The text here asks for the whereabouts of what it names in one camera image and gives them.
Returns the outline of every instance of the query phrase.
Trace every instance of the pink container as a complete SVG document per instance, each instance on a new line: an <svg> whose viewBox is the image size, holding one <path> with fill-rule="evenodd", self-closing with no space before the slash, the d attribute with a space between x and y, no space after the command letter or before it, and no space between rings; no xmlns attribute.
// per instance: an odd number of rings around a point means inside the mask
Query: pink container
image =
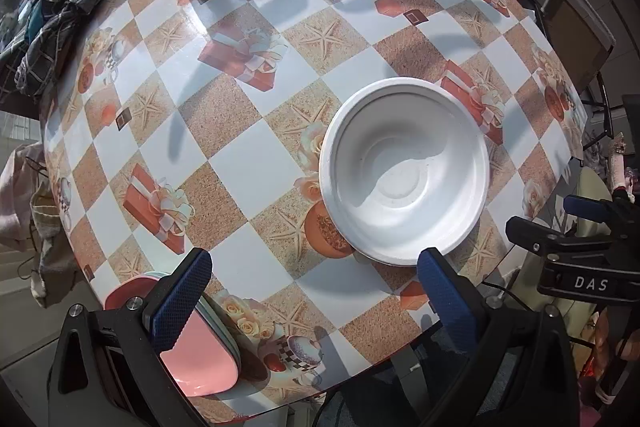
<svg viewBox="0 0 640 427"><path fill-rule="evenodd" d="M146 297L156 282L148 275L129 279L107 295L104 309L120 308L131 297ZM185 396L222 393L238 380L234 357L196 311L184 325L174 349L160 353L160 358Z"/></svg>

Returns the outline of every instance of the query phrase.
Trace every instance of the styrofoam bowl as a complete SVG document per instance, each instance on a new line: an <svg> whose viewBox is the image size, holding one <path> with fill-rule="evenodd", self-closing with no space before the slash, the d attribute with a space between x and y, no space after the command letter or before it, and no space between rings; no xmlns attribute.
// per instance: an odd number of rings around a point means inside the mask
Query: styrofoam bowl
<svg viewBox="0 0 640 427"><path fill-rule="evenodd" d="M473 117L446 90L397 77L359 90L335 114L320 190L337 230L370 258L413 266L444 255L478 220L489 158Z"/></svg>

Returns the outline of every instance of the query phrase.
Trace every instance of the round table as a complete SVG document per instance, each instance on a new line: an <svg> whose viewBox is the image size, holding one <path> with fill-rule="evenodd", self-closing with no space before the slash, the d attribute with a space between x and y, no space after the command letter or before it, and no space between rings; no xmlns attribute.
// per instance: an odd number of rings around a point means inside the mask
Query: round table
<svg viewBox="0 0 640 427"><path fill-rule="evenodd" d="M49 174L102 301L210 251L206 294L243 352L233 389L191 399L210 421L317 394L437 320L415 269L353 253L318 188L340 104L399 75L453 93L486 135L486 206L449 255L479 283L507 219L533 218L582 155L584 108L516 0L103 0L49 93ZM267 369L283 342L299 352Z"/></svg>

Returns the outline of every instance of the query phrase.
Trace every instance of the chair backrest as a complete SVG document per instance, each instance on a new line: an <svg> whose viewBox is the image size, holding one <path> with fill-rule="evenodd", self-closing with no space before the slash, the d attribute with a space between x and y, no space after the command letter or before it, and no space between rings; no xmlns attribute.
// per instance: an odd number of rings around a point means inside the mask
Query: chair backrest
<svg viewBox="0 0 640 427"><path fill-rule="evenodd" d="M546 0L546 32L578 93L609 58L616 39L587 0Z"/></svg>
<svg viewBox="0 0 640 427"><path fill-rule="evenodd" d="M636 150L636 159L632 167L640 167L640 94L623 94L622 105L625 107L626 121L629 123L631 136L625 136L626 142L631 140Z"/></svg>

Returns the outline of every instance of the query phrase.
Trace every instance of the cable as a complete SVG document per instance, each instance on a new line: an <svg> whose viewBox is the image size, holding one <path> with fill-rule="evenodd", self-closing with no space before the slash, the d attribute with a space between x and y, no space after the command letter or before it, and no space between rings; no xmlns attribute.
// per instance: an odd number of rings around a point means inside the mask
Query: cable
<svg viewBox="0 0 640 427"><path fill-rule="evenodd" d="M514 301L516 301L520 306L522 306L524 309L532 312L533 310L531 308L529 308L515 293L513 293L511 290L508 290L507 288L500 286L498 284L493 284L491 282L485 282L482 281L481 284L484 284L485 286L489 286L491 288L496 288L497 290L502 290L503 292L507 293L507 295L509 295ZM593 347L595 347L595 344L590 343L589 341L585 341L583 339L577 339L576 337L572 337L569 335L569 341L571 341L574 344L580 344L581 346L585 346L585 347L591 347L593 349Z"/></svg>
<svg viewBox="0 0 640 427"><path fill-rule="evenodd" d="M27 279L29 279L31 277L31 272L29 272L29 275L27 277L23 277L22 275L20 275L20 268L22 268L25 264L27 264L29 261L32 261L32 260L33 260L33 255L30 258L28 258L26 261L22 261L19 264L19 266L17 267L17 269L15 270L16 273L18 274L18 277L20 279L22 279L23 281L26 281Z"/></svg>
<svg viewBox="0 0 640 427"><path fill-rule="evenodd" d="M482 281L481 284L484 284L485 286L491 286L491 288L496 288L498 290L502 290L503 292L507 293L507 295L509 295L514 301L516 301L520 306L522 306L524 309L532 312L533 310L531 308L529 308L515 293L513 293L511 290L508 290L507 288L497 285L497 284L493 284L491 282L485 282Z"/></svg>

